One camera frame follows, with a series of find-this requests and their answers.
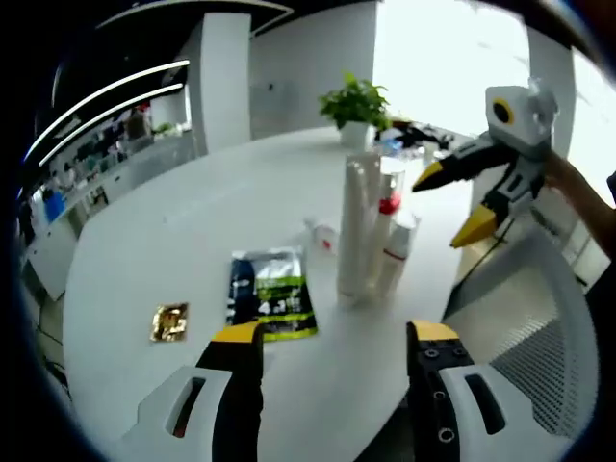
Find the small bottle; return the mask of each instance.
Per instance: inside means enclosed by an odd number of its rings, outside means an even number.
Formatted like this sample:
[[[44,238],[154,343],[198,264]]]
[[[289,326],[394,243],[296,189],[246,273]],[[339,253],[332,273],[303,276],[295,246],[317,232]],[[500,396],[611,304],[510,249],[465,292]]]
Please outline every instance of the small bottle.
[[[381,271],[374,290],[377,296],[387,297],[396,290],[410,252],[414,234],[415,228],[396,223],[396,227],[383,249]]]
[[[334,255],[338,253],[338,232],[332,225],[313,217],[305,218],[304,224],[314,244]]]
[[[379,141],[374,149],[381,157],[391,157],[398,159],[402,153],[403,144],[398,140],[383,140]]]

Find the white pot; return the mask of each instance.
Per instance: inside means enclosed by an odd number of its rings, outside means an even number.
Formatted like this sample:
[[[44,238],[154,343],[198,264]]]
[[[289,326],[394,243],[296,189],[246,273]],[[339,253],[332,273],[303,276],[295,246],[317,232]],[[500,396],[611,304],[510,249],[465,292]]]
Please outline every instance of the white pot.
[[[340,130],[340,142],[357,153],[363,153],[372,145],[374,127],[366,122],[347,122]]]

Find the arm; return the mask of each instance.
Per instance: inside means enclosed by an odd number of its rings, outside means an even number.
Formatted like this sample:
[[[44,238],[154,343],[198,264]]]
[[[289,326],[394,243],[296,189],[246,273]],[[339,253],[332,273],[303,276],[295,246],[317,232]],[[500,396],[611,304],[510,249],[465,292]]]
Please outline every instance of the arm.
[[[546,183],[563,193],[599,247],[614,260],[616,210],[603,202],[574,166],[554,153],[546,164]]]

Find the ceiling light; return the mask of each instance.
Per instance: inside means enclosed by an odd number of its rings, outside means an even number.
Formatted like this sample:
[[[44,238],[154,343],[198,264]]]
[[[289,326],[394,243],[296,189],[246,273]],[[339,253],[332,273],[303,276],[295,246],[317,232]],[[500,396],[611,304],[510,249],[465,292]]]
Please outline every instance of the ceiling light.
[[[119,79],[118,81],[113,82],[112,84],[108,85],[107,87],[103,87],[102,89],[95,91],[90,96],[82,99],[80,102],[78,102],[72,108],[70,108],[68,111],[66,111],[64,114],[62,114],[60,117],[58,117],[51,125],[49,125],[38,136],[38,138],[35,140],[35,142],[32,143],[32,146],[30,146],[30,149],[28,149],[28,152],[26,153],[26,156],[23,158],[22,162],[24,162],[26,159],[28,159],[28,156],[30,156],[30,154],[32,153],[34,148],[39,145],[39,143],[42,141],[43,138],[45,138],[47,135],[49,135],[49,133],[53,129],[55,129],[58,125],[60,125],[67,117],[69,117],[71,114],[73,114],[79,108],[82,108],[86,104],[90,103],[92,99],[97,98],[101,94],[106,93],[109,90],[113,90],[113,89],[119,87],[120,85],[124,85],[127,82],[131,82],[131,81],[133,81],[135,79],[139,79],[140,77],[144,77],[146,75],[150,75],[150,74],[153,74],[155,72],[160,72],[162,70],[173,69],[175,67],[182,67],[184,65],[189,65],[189,63],[190,63],[189,60],[182,60],[182,61],[176,61],[175,63],[168,63],[168,64],[157,65],[156,67],[151,67],[149,69],[142,70],[141,72],[137,72],[136,74],[129,75],[128,77],[124,77],[123,79]]]
[[[79,127],[77,130],[75,130],[70,135],[66,136],[66,138],[64,138],[58,144],[56,144],[56,147],[54,147],[51,151],[49,151],[49,153],[38,163],[38,166],[42,167],[49,159],[51,159],[51,156],[53,156],[56,152],[58,152],[58,150],[60,148],[62,148],[62,146],[67,144],[69,141],[71,141],[73,138],[75,138],[81,132],[86,130],[88,127],[91,127],[96,122],[99,122],[100,120],[110,116],[115,111],[119,111],[120,109],[123,109],[123,108],[126,108],[128,106],[131,106],[131,105],[133,105],[135,103],[138,103],[138,102],[142,101],[143,99],[151,98],[153,96],[156,96],[156,95],[159,95],[159,94],[162,94],[162,93],[167,93],[169,91],[179,90],[182,87],[184,87],[184,84],[169,85],[168,87],[162,87],[161,89],[157,89],[157,90],[150,91],[148,93],[144,93],[144,94],[142,94],[140,96],[136,96],[136,97],[131,98],[131,99],[127,100],[127,101],[124,101],[123,103],[120,103],[117,106],[113,106],[111,109],[105,111],[102,114],[97,115],[92,120],[89,120],[88,122],[84,123],[81,127]]]

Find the white cylinder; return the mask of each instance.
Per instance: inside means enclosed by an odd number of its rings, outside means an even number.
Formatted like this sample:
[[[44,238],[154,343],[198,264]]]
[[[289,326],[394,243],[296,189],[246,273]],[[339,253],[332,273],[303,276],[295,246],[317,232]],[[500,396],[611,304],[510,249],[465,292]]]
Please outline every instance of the white cylinder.
[[[405,226],[396,223],[383,250],[380,274],[374,290],[377,296],[390,296],[398,287],[416,230],[416,224]]]
[[[338,231],[328,222],[316,218],[305,218],[304,224],[310,232],[313,244],[333,253],[338,254]]]
[[[359,301],[367,290],[365,248],[377,212],[377,201],[371,188],[374,176],[379,173],[380,158],[375,154],[354,155],[346,159],[337,287],[350,303]]]

